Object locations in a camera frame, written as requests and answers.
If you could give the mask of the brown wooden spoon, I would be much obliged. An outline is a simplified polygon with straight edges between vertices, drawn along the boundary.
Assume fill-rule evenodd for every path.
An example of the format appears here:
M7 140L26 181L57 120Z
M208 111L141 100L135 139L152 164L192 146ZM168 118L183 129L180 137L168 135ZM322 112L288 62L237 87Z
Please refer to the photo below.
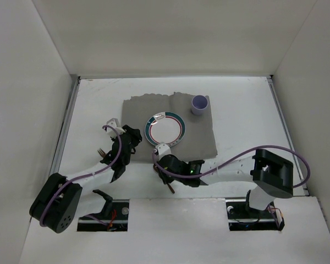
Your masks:
M158 176L160 176L158 168L153 165L153 170L158 174ZM174 189L171 187L170 183L166 183L166 185L168 186L169 190L171 191L172 194L175 194Z

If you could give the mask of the grey cloth placemat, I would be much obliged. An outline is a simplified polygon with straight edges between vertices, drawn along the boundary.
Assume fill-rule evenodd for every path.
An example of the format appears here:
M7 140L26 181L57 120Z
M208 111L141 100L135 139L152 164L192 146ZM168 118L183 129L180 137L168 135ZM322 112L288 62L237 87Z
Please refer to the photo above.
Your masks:
M136 154L131 158L134 162L152 162L154 146L146 139L146 122L159 112L178 114L185 124L184 138L171 148L172 154L184 161L205 160L217 156L215 136L213 132L211 105L202 115L194 115L191 111L194 95L175 92L172 95L146 93L133 96L123 101L122 124L141 131L142 142L136 147Z

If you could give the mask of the brown wooden fork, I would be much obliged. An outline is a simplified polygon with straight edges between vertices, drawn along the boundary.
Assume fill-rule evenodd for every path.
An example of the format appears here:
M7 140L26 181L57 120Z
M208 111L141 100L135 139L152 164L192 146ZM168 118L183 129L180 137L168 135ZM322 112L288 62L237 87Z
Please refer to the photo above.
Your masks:
M108 151L108 152L105 152L103 149L101 149L101 148L99 148L98 150L97 150L97 152L98 152L98 154L101 156L101 160L100 160L100 162L101 163L106 163L106 162L109 162L110 161L110 152Z

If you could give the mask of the white plate green rim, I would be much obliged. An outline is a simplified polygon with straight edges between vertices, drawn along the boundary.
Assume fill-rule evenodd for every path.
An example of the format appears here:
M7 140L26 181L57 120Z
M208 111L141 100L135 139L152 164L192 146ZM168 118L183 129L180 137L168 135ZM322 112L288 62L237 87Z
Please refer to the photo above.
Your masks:
M153 115L145 124L145 138L156 146L165 143L169 147L178 144L186 132L184 119L173 112L160 112Z

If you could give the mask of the purple plastic cup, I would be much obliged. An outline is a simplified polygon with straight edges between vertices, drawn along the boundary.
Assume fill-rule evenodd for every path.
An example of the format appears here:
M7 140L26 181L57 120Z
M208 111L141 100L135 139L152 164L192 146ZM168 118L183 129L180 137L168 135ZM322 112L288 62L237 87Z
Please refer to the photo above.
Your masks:
M196 116L201 116L208 107L208 99L203 95L196 95L191 101L191 112Z

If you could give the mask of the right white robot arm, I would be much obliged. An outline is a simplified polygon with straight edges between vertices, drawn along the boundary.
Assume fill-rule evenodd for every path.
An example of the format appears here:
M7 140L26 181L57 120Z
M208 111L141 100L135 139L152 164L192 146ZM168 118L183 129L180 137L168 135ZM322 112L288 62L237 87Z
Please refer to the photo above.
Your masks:
M197 188L224 182L254 183L256 187L247 191L246 204L255 210L264 211L275 199L293 197L293 164L264 149L255 150L251 157L220 164L218 160L184 162L168 147L159 145L152 159L164 184L177 181Z

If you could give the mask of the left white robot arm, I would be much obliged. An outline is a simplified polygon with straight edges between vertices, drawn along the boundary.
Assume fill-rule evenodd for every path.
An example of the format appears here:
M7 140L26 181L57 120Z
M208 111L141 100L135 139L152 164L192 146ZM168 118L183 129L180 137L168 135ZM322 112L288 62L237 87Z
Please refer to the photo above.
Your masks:
M29 209L31 218L59 234L76 218L87 217L105 225L104 219L115 217L113 199L99 187L119 179L126 171L131 156L142 142L139 129L112 123L103 129L113 144L93 167L70 175L51 174Z

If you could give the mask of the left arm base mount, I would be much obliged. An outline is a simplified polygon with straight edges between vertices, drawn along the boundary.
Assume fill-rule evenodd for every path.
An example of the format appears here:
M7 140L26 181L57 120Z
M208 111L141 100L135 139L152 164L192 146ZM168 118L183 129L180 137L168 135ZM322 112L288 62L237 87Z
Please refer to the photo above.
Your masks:
M126 232L128 230L129 200L115 200L101 190L94 190L103 207L78 219L77 232Z

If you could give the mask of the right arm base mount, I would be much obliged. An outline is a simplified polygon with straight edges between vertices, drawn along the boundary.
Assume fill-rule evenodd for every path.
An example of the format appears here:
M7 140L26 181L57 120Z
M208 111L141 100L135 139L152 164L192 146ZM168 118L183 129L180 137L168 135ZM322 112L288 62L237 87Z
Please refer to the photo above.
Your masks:
M230 231L266 231L281 232L285 227L282 211L274 202L263 210L249 207L248 196L241 199L226 199L228 227Z

